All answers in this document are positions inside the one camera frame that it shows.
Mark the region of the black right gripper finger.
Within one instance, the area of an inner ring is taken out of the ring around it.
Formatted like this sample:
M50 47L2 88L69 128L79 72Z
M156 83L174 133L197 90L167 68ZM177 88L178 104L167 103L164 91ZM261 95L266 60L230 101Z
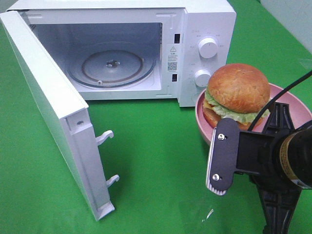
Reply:
M256 185L266 225L264 234L287 234L302 189L279 177L250 176Z
M263 134L276 135L281 131L286 133L294 131L289 104L275 102L269 110L270 114L262 130Z

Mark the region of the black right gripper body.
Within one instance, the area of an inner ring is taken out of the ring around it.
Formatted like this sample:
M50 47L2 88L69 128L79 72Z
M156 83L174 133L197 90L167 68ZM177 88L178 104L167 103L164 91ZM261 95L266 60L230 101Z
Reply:
M267 189L311 189L311 123L268 133L241 131L235 171Z

